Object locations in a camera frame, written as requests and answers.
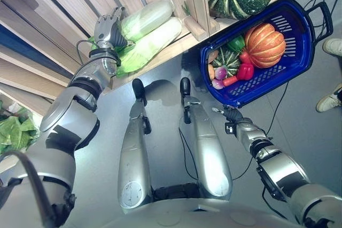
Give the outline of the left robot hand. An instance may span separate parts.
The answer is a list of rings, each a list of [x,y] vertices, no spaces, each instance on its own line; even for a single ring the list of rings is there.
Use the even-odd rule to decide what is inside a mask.
[[[116,7],[111,13],[98,18],[95,24],[94,41],[100,48],[125,48],[135,43],[125,39],[119,28],[125,8]]]

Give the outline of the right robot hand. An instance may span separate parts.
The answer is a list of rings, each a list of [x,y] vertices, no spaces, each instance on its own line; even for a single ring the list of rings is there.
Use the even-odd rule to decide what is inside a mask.
[[[223,109],[212,107],[212,111],[223,115],[226,120],[230,122],[236,122],[237,120],[243,118],[241,112],[238,109],[232,108],[230,106],[226,106]]]

